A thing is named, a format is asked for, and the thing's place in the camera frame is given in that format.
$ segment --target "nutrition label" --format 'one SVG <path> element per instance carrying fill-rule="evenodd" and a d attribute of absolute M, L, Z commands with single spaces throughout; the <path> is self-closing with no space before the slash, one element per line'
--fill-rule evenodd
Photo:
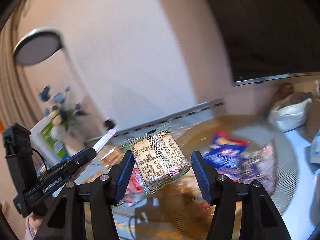
<path fill-rule="evenodd" d="M 168 130 L 153 133 L 130 145 L 149 190 L 189 170 L 188 161 Z"/>

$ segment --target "beige curtain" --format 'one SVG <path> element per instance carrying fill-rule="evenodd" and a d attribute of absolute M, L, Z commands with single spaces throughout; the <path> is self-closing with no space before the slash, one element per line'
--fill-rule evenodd
<path fill-rule="evenodd" d="M 21 1 L 0 33 L 0 118 L 4 128 L 17 122 L 30 130 L 44 116 L 23 67 L 14 66 L 12 58 L 27 3 L 28 0 Z"/>

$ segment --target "orange object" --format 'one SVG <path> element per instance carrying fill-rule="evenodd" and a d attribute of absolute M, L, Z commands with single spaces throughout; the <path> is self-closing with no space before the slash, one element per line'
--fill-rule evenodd
<path fill-rule="evenodd" d="M 4 130 L 4 127 L 3 127 L 3 124 L 2 124 L 1 119 L 0 119 L 0 132 L 3 132 L 3 130 Z"/>

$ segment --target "black tv screen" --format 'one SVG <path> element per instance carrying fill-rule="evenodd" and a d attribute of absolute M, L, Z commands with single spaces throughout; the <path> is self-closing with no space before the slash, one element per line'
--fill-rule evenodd
<path fill-rule="evenodd" d="M 320 74 L 318 0 L 207 0 L 235 85 Z"/>

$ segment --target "plastic snack package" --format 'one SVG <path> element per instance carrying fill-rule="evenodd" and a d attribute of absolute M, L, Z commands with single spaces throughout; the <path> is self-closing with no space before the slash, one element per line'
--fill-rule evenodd
<path fill-rule="evenodd" d="M 144 198 L 144 184 L 138 168 L 132 170 L 127 190 L 124 195 L 124 200 L 131 206 Z"/>
<path fill-rule="evenodd" d="M 180 178 L 191 168 L 192 163 L 187 161 L 168 128 L 132 138 L 122 147 L 133 153 L 145 194 Z"/>
<path fill-rule="evenodd" d="M 224 132 L 215 132 L 210 152 L 204 155 L 207 163 L 226 174 L 233 180 L 237 180 L 241 173 L 239 167 L 240 154 L 248 147 L 249 142 L 233 139 Z"/>
<path fill-rule="evenodd" d="M 276 152 L 273 141 L 266 144 L 260 151 L 243 152 L 241 155 L 239 182 L 249 184 L 259 180 L 269 195 L 276 186 Z"/>

